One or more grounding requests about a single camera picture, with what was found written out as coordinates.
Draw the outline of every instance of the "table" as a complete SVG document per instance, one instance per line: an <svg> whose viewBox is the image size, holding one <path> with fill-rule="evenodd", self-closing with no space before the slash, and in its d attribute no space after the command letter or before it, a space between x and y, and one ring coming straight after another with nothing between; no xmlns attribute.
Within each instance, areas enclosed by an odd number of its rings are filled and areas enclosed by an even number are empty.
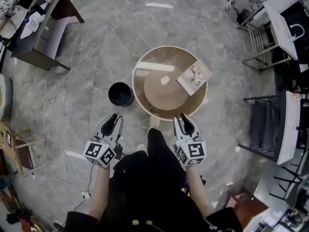
<svg viewBox="0 0 309 232"><path fill-rule="evenodd" d="M38 5L44 3L46 3L45 0L37 0ZM11 57L45 70L50 70L53 66L70 70L69 67L55 60L56 52L69 18L76 16L81 23L84 20L70 0L53 0L52 3L47 4L45 11L45 19L40 23L37 31L21 39L26 25L26 22L23 22Z"/></svg>
<svg viewBox="0 0 309 232"><path fill-rule="evenodd" d="M176 46L161 46L140 58L133 75L133 92L150 115L172 121L180 113L192 115L203 103L207 82L192 96L176 81L197 58Z"/></svg>

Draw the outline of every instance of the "black shirt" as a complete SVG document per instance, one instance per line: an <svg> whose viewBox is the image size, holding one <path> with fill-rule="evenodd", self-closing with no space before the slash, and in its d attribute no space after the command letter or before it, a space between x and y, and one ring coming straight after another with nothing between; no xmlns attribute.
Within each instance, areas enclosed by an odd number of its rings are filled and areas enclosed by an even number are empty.
<svg viewBox="0 0 309 232"><path fill-rule="evenodd" d="M69 212L65 232L211 231L196 204L149 158L142 152L122 159L114 168L109 203L101 221ZM206 219L217 227L212 231L242 231L232 208L220 210ZM134 220L139 224L132 225Z"/></svg>

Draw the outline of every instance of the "cable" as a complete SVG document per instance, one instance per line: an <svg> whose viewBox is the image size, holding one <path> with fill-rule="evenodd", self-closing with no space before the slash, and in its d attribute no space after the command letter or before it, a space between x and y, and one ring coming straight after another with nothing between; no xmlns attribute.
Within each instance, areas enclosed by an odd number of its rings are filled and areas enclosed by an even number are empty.
<svg viewBox="0 0 309 232"><path fill-rule="evenodd" d="M73 210L73 212L75 212L75 211L77 210L77 208L78 208L79 206L81 206L81 205L86 201L85 196L83 196L83 199L84 199L84 200L83 200L78 206L75 207L75 209Z"/></svg>
<svg viewBox="0 0 309 232"><path fill-rule="evenodd" d="M49 131L48 131L48 129L47 129L47 126L46 126L46 123L45 123L45 116L44 116L45 109L48 109L47 107L48 107L48 105L49 105L49 107L50 107L50 113L51 113L51 118L52 118L53 124L54 124L54 126L55 126L55 130L56 130L56 132L57 132L57 135L58 135L58 140L59 140L60 148L62 149L63 153L64 153L64 154L66 155L66 157L68 158L69 169L70 169L71 174L72 174L73 176L75 176L80 182L82 182L83 187L84 187L84 192L85 192L85 184L84 184L84 182L82 181L81 178L79 178L76 174L74 174L74 173L72 172L71 166L70 166L70 158L69 158L69 156L67 155L67 153L65 152L65 150L63 149L63 147L62 147L62 145L61 145L60 135L59 135L59 132L57 131L56 123L55 123L54 117L53 117L53 102L56 100L56 95L58 94L58 92L60 91L60 89L62 88L62 86L65 84L65 82L66 82L67 78L69 77L69 75L81 64L81 62L83 61L83 59L85 58L85 56L88 54L88 52L89 52L95 45L97 45L101 40L103 40L104 37L108 34L108 32L109 32L110 30L112 30L114 27L116 27L118 24L120 24L120 23L123 22L124 20L127 20L127 19L131 16L131 14L132 14L136 9L138 9L138 8L140 8L140 7L142 7L142 6L145 6L146 4L148 4L148 3L152 2L152 1L154 1L154 0L151 0L151 1L149 1L149 2L146 2L146 3L144 3L143 5L137 6L136 8L134 8L134 9L128 14L128 16L127 16L126 18L120 20L120 21L117 22L115 25L111 26L111 27L106 31L106 33L86 51L86 53L83 55L83 57L81 58L81 60L79 61L79 63L78 63L72 70L70 70L70 72L66 75L66 77L64 78L64 80L63 80L63 82L61 83L60 87L58 88L57 92L56 92L53 96L49 96L48 98L45 99L45 98L43 98L43 97L41 97L41 96L39 96L39 95L37 95L37 94L33 94L34 96L37 96L37 97L39 97L40 99L42 99L43 101L45 101L45 104L44 104L44 107L43 107L43 122L44 122L45 129L46 129L46 131L47 131L47 146L46 146L46 149L45 149L45 152L44 152L44 156L41 158L39 164L40 164L41 161L46 157L47 149L48 149L48 147L49 147L49 144L48 144L48 142L49 142ZM21 82L21 86L22 86L22 88L25 89L26 91L32 93L30 90L28 90L28 89L26 89L26 88L24 87L24 85L22 84L22 82Z"/></svg>
<svg viewBox="0 0 309 232"><path fill-rule="evenodd" d="M218 228L214 225L212 225L206 218L204 218L205 222L209 225L210 230L217 230Z"/></svg>
<svg viewBox="0 0 309 232"><path fill-rule="evenodd" d="M90 170L90 181L89 181L89 184L88 184L88 187L87 187L87 191L88 191L88 194L89 194L89 197L90 197L90 198L91 198L91 194L90 194L90 192L89 192L89 186L90 186L90 183L91 183L93 167L94 167L94 164L92 165L91 170Z"/></svg>
<svg viewBox="0 0 309 232"><path fill-rule="evenodd" d="M51 175L51 174L45 173L45 172L43 172L43 171L41 171L41 170L39 170L39 169L38 169L37 171L41 172L42 174L48 175L48 176L50 176L50 177L56 178L56 179L58 179L58 180L65 181L65 182L67 182L67 183L69 183L69 184L72 184L72 185L75 185L75 186L77 186L77 187L82 187L81 185L77 185L77 184L74 184L73 182L70 182L70 181L68 181L68 180L64 180L64 179L61 179L61 178L59 178L59 177L57 177L57 176L53 176L53 175Z"/></svg>

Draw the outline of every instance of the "black bucket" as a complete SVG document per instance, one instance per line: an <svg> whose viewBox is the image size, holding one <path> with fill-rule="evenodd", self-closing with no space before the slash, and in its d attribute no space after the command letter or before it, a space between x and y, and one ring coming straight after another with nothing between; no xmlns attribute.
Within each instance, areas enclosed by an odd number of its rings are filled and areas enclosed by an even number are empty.
<svg viewBox="0 0 309 232"><path fill-rule="evenodd" d="M134 93L127 84L114 83L108 91L108 98L116 106L129 106L134 101Z"/></svg>

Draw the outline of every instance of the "shoe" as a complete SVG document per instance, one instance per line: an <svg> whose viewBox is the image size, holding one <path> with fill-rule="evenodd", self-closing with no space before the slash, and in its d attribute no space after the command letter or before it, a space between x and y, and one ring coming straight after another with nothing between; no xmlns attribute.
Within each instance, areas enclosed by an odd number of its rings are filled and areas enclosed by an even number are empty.
<svg viewBox="0 0 309 232"><path fill-rule="evenodd" d="M154 128L154 129L158 129L159 128L159 125L160 125L160 122L161 120L154 117L154 116L151 116L150 117L150 121L149 121L149 127L148 127L148 130L147 130L147 133L149 132L149 130L151 128Z"/></svg>
<svg viewBox="0 0 309 232"><path fill-rule="evenodd" d="M140 144L137 146L136 151L145 151L147 153L147 147L144 144Z"/></svg>

